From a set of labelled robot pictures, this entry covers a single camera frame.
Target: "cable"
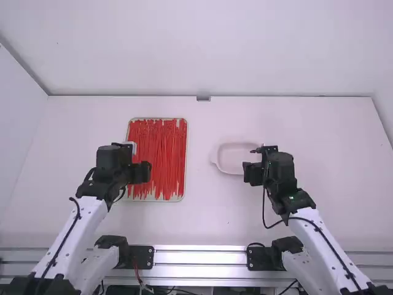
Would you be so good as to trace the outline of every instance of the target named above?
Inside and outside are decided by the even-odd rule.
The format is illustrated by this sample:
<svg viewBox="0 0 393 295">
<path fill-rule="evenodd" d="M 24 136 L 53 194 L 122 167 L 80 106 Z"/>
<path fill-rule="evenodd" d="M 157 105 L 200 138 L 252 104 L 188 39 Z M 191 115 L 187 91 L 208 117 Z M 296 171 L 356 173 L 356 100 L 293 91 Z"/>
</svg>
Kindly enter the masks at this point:
<svg viewBox="0 0 393 295">
<path fill-rule="evenodd" d="M 102 291 L 99 295 L 104 295 L 104 293 L 105 293 L 104 280 L 101 280 L 101 289 L 102 289 Z"/>
<path fill-rule="evenodd" d="M 72 224 L 71 224 L 69 230 L 67 231 L 67 234 L 64 236 L 64 239 L 61 241 L 60 246 L 59 246 L 59 248 L 56 250 L 55 255 L 53 255 L 53 258 L 49 261 L 47 268 L 46 268 L 46 269 L 44 270 L 44 272 L 42 273 L 42 276 L 41 276 L 41 278 L 40 278 L 40 280 L 39 280 L 39 282 L 38 282 L 38 284 L 37 284 L 37 288 L 36 288 L 36 291 L 35 291 L 35 293 L 34 293 L 35 295 L 38 294 L 39 289 L 40 289 L 40 287 L 41 287 L 41 284 L 42 284 L 42 282 L 44 281 L 44 278 L 45 278 L 45 276 L 47 275 L 49 269 L 50 269 L 52 266 L 55 266 L 55 265 L 56 265 L 56 258 L 59 256 L 59 253 L 60 253 L 62 247 L 64 246 L 64 244 L 66 243 L 67 238 L 69 237 L 69 235 L 71 234 L 72 230 L 74 229 L 74 227 L 75 227 L 75 225 L 76 225 L 76 222 L 77 222 L 80 218 L 82 218 L 81 215 L 80 215 L 80 206 L 79 206 L 77 200 L 74 199 L 74 198 L 72 198 L 72 197 L 69 198 L 69 200 L 72 201 L 72 202 L 74 202 L 75 205 L 76 205 L 76 208 L 77 208 L 77 213 L 76 213 L 75 219 L 74 219 L 74 221 L 72 222 Z"/>
<path fill-rule="evenodd" d="M 257 242 L 248 244 L 247 248 L 250 247 L 250 246 L 261 246 L 262 248 L 265 248 L 265 245 L 264 245 L 264 244 L 262 244 L 262 243 L 257 243 Z"/>
<path fill-rule="evenodd" d="M 288 291 L 289 289 L 290 289 L 290 287 L 292 287 L 294 284 L 296 284 L 297 283 L 297 280 L 294 280 L 291 284 L 289 284 L 289 286 L 288 287 L 286 287 L 282 292 L 280 292 L 279 294 L 277 294 L 277 295 L 283 295 L 286 291 Z"/>
<path fill-rule="evenodd" d="M 172 289 L 166 289 L 166 288 L 161 288 L 161 287 L 153 287 L 153 288 L 155 288 L 155 289 L 161 289 L 161 290 L 165 290 L 165 291 L 178 291 L 178 292 L 183 292 L 183 293 L 186 293 L 186 294 L 191 294 L 191 295 L 200 295 L 200 294 L 197 294 L 197 293 L 192 293 L 192 292 L 190 292 L 190 291 L 186 291 L 186 290 L 183 290 L 183 289 L 176 289 L 175 287 L 173 287 Z"/>
<path fill-rule="evenodd" d="M 118 202 L 118 201 L 120 201 L 120 200 L 124 197 L 124 195 L 125 195 L 125 186 L 123 186 L 121 189 L 123 189 L 122 195 L 120 196 L 120 198 L 118 198 L 117 200 L 115 200 L 115 201 L 113 202 L 113 204 L 116 203 L 116 202 Z"/>
<path fill-rule="evenodd" d="M 173 286 L 172 289 L 170 289 L 170 290 L 169 290 L 168 292 L 166 292 L 166 293 L 162 293 L 161 295 L 169 295 L 169 294 L 172 293 L 172 291 L 173 291 L 175 288 L 176 288 L 176 286 Z"/>
</svg>

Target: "metal frame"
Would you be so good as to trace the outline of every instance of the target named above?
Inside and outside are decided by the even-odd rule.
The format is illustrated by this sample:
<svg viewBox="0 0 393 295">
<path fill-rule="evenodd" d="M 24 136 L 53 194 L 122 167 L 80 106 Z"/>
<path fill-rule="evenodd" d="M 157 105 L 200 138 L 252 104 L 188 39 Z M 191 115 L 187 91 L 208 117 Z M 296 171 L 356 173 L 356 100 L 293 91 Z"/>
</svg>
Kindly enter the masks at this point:
<svg viewBox="0 0 393 295">
<path fill-rule="evenodd" d="M 295 277 L 288 272 L 251 272 L 246 246 L 154 245 L 154 266 L 141 270 L 142 279 L 163 286 L 285 287 Z M 0 283 L 27 275 L 47 248 L 0 248 Z M 348 251 L 349 258 L 376 285 L 393 288 L 393 252 Z M 105 285 L 138 285 L 134 270 L 115 269 Z"/>
</svg>

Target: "black cable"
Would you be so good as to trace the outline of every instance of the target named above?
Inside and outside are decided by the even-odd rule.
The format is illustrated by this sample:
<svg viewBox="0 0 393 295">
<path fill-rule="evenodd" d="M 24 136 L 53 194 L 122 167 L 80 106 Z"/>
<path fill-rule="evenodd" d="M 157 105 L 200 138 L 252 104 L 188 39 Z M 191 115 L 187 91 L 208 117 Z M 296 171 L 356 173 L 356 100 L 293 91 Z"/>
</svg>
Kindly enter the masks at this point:
<svg viewBox="0 0 393 295">
<path fill-rule="evenodd" d="M 41 278 L 40 278 L 40 280 L 39 280 L 39 282 L 38 282 L 38 284 L 37 284 L 37 288 L 36 288 L 36 291 L 35 291 L 35 293 L 34 293 L 35 295 L 38 294 L 39 289 L 40 289 L 40 287 L 41 287 L 41 284 L 42 284 L 42 282 L 44 281 L 44 278 L 45 278 L 45 276 L 47 275 L 49 269 L 50 269 L 52 266 L 56 265 L 56 258 L 59 256 L 59 253 L 60 253 L 62 247 L 64 246 L 64 244 L 66 243 L 67 238 L 69 237 L 69 235 L 71 234 L 72 230 L 74 229 L 74 227 L 75 227 L 75 225 L 76 225 L 76 222 L 77 222 L 80 218 L 82 218 L 82 217 L 80 216 L 80 206 L 79 206 L 77 200 L 74 199 L 74 198 L 72 198 L 72 197 L 69 198 L 69 200 L 72 201 L 72 202 L 74 202 L 74 203 L 76 204 L 76 208 L 77 208 L 76 216 L 75 216 L 74 221 L 72 222 L 72 224 L 71 224 L 69 230 L 67 231 L 67 234 L 64 236 L 64 239 L 61 241 L 59 248 L 56 250 L 55 255 L 53 255 L 53 258 L 49 261 L 47 268 L 46 268 L 46 269 L 44 270 L 44 272 L 42 273 L 42 276 L 41 276 Z"/>
<path fill-rule="evenodd" d="M 169 294 L 172 293 L 172 291 L 173 291 L 175 288 L 176 288 L 176 286 L 173 286 L 173 288 L 172 288 L 172 289 L 169 289 L 168 292 L 166 292 L 166 293 L 160 293 L 160 294 L 161 294 L 161 295 L 169 295 Z"/>
<path fill-rule="evenodd" d="M 284 222 L 284 220 L 279 220 L 276 223 L 273 223 L 270 226 L 266 225 L 265 222 L 265 188 L 263 188 L 263 195 L 262 195 L 262 223 L 263 226 L 266 229 L 271 229 L 274 226 L 277 226 L 278 224 Z M 314 226 L 315 231 L 319 232 L 320 235 L 322 236 L 322 238 L 325 240 L 326 244 L 328 244 L 329 248 L 332 250 L 332 252 L 334 253 L 334 255 L 336 256 L 336 258 L 338 259 L 338 261 L 340 262 L 340 264 L 343 266 L 344 270 L 346 271 L 346 273 L 348 274 L 349 278 L 351 279 L 351 281 L 354 283 L 354 285 L 356 286 L 356 288 L 359 290 L 360 294 L 363 294 L 362 288 L 359 286 L 359 284 L 357 283 L 357 281 L 355 280 L 355 277 L 353 275 L 353 273 L 348 269 L 348 267 L 346 266 L 346 264 L 344 263 L 343 259 L 341 258 L 341 256 L 337 253 L 336 249 L 333 247 L 333 245 L 331 244 L 331 242 L 328 240 L 328 238 L 325 236 L 325 234 L 323 233 L 323 231 L 319 228 L 319 226 L 317 226 L 315 223 L 313 223 L 311 220 L 308 220 L 306 218 L 302 218 L 302 217 L 288 217 L 287 220 L 290 219 L 296 219 L 296 220 L 302 220 L 305 222 L 310 223 L 312 226 Z"/>
<path fill-rule="evenodd" d="M 104 293 L 105 293 L 104 280 L 101 280 L 101 289 L 102 289 L 102 291 L 99 295 L 104 295 Z"/>
<path fill-rule="evenodd" d="M 165 291 L 178 291 L 178 292 L 183 292 L 183 293 L 187 293 L 187 294 L 191 294 L 191 295 L 200 295 L 200 294 L 197 294 L 197 293 L 192 293 L 192 292 L 190 292 L 190 291 L 186 291 L 186 290 L 183 290 L 183 289 L 176 289 L 175 287 L 173 287 L 172 289 L 166 289 L 166 288 L 161 288 L 161 287 L 153 287 L 153 289 L 154 288 L 156 288 L 156 289 L 161 289 L 161 290 L 165 290 Z"/>
<path fill-rule="evenodd" d="M 280 292 L 277 295 L 283 295 L 286 291 L 288 291 L 290 289 L 290 287 L 292 287 L 296 283 L 297 283 L 297 280 L 294 280 L 288 287 L 286 287 L 282 292 Z"/>
<path fill-rule="evenodd" d="M 262 244 L 262 243 L 257 243 L 257 242 L 248 244 L 247 248 L 250 247 L 250 246 L 261 246 L 262 248 L 265 248 L 265 245 L 264 245 L 264 244 Z"/>
<path fill-rule="evenodd" d="M 113 204 L 118 202 L 118 201 L 120 201 L 124 197 L 124 195 L 125 195 L 125 186 L 123 186 L 121 189 L 123 189 L 122 195 L 120 196 L 120 198 L 118 198 L 116 201 L 114 201 Z"/>
</svg>

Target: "black bracket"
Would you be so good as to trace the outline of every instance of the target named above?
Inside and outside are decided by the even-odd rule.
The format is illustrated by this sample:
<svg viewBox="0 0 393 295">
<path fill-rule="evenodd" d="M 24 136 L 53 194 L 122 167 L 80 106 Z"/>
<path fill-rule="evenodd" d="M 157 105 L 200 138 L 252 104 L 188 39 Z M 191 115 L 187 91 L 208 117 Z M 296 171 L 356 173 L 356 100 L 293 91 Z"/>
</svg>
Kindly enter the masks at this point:
<svg viewBox="0 0 393 295">
<path fill-rule="evenodd" d="M 125 263 L 116 269 L 134 269 L 134 264 L 138 269 L 152 269 L 154 265 L 153 246 L 128 246 L 128 257 Z"/>
<path fill-rule="evenodd" d="M 283 267 L 278 267 L 273 262 L 273 250 L 270 247 L 248 246 L 246 254 L 247 268 L 250 271 L 285 270 Z"/>
</svg>

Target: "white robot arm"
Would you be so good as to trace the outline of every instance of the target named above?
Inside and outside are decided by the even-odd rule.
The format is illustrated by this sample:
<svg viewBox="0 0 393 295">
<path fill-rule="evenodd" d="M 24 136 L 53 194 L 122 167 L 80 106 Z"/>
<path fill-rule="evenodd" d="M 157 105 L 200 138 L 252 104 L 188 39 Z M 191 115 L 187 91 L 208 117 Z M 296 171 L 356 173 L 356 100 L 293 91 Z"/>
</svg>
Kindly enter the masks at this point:
<svg viewBox="0 0 393 295">
<path fill-rule="evenodd" d="M 70 198 L 76 207 L 55 242 L 29 276 L 12 280 L 7 293 L 90 295 L 105 274 L 129 262 L 125 237 L 103 236 L 93 251 L 87 248 L 96 228 L 118 201 L 119 190 L 127 184 L 150 181 L 152 166 L 148 162 L 132 163 L 135 151 L 133 142 L 98 148 L 96 167 L 78 187 L 76 199 Z"/>
<path fill-rule="evenodd" d="M 312 198 L 297 187 L 292 155 L 279 152 L 277 146 L 262 146 L 251 152 L 261 153 L 262 161 L 243 163 L 244 182 L 263 186 L 263 225 L 271 229 L 284 222 L 295 234 L 273 241 L 271 249 L 262 249 L 262 261 L 272 258 L 273 268 L 283 266 L 309 295 L 393 295 L 386 286 L 374 286 L 334 239 Z M 266 192 L 274 212 L 281 217 L 271 226 L 266 226 L 264 218 Z"/>
</svg>

